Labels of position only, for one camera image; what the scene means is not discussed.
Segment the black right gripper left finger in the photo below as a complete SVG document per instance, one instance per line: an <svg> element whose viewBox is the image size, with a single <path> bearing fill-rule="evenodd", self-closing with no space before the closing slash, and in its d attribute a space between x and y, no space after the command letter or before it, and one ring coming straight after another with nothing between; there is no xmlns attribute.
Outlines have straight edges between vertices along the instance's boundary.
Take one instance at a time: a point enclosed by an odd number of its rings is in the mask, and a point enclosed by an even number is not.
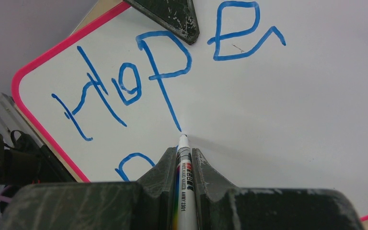
<svg viewBox="0 0 368 230"><path fill-rule="evenodd" d="M176 147L168 148L157 164L140 177L136 207L141 230L169 230L172 225L176 178Z"/></svg>

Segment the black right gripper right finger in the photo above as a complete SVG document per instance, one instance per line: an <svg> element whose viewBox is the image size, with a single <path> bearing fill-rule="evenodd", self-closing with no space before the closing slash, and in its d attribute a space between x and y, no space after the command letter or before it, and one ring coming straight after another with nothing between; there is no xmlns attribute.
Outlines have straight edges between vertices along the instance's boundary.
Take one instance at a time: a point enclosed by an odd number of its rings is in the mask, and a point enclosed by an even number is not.
<svg viewBox="0 0 368 230"><path fill-rule="evenodd" d="M200 149L192 149L195 197L201 230L232 230L233 211L227 192L236 186L213 168Z"/></svg>

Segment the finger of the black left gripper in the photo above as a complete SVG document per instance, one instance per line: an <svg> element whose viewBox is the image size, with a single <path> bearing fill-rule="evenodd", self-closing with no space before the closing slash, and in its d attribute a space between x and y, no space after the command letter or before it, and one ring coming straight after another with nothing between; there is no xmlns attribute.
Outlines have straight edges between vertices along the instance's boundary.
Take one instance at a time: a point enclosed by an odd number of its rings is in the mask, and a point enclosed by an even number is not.
<svg viewBox="0 0 368 230"><path fill-rule="evenodd" d="M192 0L125 0L130 6L167 29L187 44L200 34Z"/></svg>

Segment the whiteboard marker pen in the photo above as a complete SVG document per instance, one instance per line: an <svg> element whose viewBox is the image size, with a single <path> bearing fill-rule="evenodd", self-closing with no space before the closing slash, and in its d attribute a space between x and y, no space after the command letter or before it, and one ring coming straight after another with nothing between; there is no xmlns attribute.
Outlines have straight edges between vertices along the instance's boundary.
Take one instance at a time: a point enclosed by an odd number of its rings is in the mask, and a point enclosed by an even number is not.
<svg viewBox="0 0 368 230"><path fill-rule="evenodd" d="M195 182L188 137L182 134L176 152L176 175L172 230L197 230Z"/></svg>

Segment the red-framed whiteboard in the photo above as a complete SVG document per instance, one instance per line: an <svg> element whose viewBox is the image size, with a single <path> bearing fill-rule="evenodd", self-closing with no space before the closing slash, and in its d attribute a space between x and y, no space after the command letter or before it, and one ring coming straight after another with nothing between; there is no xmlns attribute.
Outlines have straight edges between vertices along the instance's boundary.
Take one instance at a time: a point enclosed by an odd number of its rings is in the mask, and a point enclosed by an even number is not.
<svg viewBox="0 0 368 230"><path fill-rule="evenodd" d="M239 187L328 188L368 215L368 0L196 0L187 45L121 3L12 80L83 180L134 181L182 134Z"/></svg>

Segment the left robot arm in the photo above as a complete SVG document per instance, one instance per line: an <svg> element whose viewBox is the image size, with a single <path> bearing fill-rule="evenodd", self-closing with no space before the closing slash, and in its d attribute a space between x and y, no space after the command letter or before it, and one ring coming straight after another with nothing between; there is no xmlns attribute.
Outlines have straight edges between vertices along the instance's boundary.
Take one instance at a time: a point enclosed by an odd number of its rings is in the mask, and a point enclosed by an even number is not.
<svg viewBox="0 0 368 230"><path fill-rule="evenodd" d="M193 44L199 36L194 4L191 0L125 0L97 18L95 22L108 21L132 6L165 28L168 35ZM74 182L55 158L47 145L39 146L31 134L9 132L13 147L3 141L0 133L0 184L25 186L40 182Z"/></svg>

